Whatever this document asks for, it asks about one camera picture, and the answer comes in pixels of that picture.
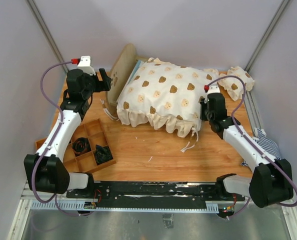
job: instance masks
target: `pillow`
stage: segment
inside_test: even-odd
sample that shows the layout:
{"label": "pillow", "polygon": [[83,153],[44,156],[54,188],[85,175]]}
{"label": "pillow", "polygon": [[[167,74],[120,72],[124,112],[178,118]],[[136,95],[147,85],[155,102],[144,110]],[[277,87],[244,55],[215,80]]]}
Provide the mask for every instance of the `pillow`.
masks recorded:
{"label": "pillow", "polygon": [[[243,80],[246,86],[247,91],[251,91],[254,85],[253,78],[244,71],[240,66],[231,67],[230,70],[227,71],[227,75],[234,75]],[[243,86],[242,83],[234,78],[228,77],[218,81],[218,84],[221,85],[228,93],[228,95],[234,100],[242,99],[243,95]]]}
{"label": "pillow", "polygon": [[119,96],[117,115],[124,125],[150,123],[155,130],[184,138],[201,129],[204,85],[219,77],[215,69],[198,70],[150,58],[134,74]]}

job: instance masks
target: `striped cloth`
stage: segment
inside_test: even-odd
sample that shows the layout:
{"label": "striped cloth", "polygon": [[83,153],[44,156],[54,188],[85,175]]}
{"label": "striped cloth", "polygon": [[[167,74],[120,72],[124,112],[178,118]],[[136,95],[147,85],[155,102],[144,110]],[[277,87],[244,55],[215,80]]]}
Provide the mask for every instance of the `striped cloth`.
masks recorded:
{"label": "striped cloth", "polygon": [[[265,151],[269,154],[272,154],[276,160],[281,159],[281,154],[279,146],[273,140],[267,138],[267,133],[264,129],[254,128],[254,137],[253,140],[260,145]],[[249,165],[243,160],[241,163],[242,166],[248,167]]]}

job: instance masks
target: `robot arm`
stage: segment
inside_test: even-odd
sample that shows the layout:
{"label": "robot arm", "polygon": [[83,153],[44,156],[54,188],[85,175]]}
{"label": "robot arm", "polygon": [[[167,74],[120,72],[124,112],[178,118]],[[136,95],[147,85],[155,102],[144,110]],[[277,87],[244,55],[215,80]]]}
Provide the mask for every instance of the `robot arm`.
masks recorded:
{"label": "robot arm", "polygon": [[[238,176],[234,173],[218,177],[216,187],[222,196],[236,193],[251,197],[260,208],[293,197],[291,184],[265,157],[269,157],[292,179],[290,163],[286,159],[274,160],[274,156],[259,146],[244,130],[240,122],[235,120],[242,133],[239,131],[232,117],[227,115],[225,98],[217,85],[211,86],[207,97],[201,100],[201,119],[209,121],[212,131],[229,143],[253,172],[252,178]],[[264,154],[260,155],[254,146]]]}
{"label": "robot arm", "polygon": [[33,168],[44,153],[35,175],[35,188],[40,192],[63,194],[67,190],[80,189],[85,197],[94,194],[92,174],[70,172],[63,165],[63,157],[70,139],[76,128],[81,124],[90,108],[89,99],[93,93],[109,91],[111,79],[105,70],[99,70],[102,81],[91,67],[91,57],[82,56],[77,69],[70,70],[66,75],[67,90],[64,91],[63,102],[60,105],[63,114],[57,121],[44,144],[35,154],[28,154],[24,159],[24,167],[30,189],[32,190]]}

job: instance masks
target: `bed headboard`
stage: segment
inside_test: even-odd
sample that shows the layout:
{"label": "bed headboard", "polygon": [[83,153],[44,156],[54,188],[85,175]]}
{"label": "bed headboard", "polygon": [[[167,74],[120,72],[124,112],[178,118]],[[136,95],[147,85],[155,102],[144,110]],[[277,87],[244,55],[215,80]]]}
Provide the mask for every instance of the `bed headboard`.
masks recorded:
{"label": "bed headboard", "polygon": [[109,73],[112,82],[110,91],[106,92],[106,107],[113,116],[117,116],[117,99],[136,62],[137,50],[132,43],[129,43],[123,48]]}

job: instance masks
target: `gray floor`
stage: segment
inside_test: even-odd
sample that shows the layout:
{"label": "gray floor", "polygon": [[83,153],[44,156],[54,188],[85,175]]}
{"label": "gray floor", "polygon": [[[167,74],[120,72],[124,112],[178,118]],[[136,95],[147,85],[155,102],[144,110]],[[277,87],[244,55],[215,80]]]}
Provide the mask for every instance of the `gray floor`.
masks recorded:
{"label": "gray floor", "polygon": [[[162,216],[150,212],[95,212],[88,217],[68,217],[57,210],[31,210],[22,240],[291,239],[278,205],[264,209],[249,205],[230,221],[216,214],[174,213],[171,229],[165,228]],[[38,231],[33,230],[32,220]]]}

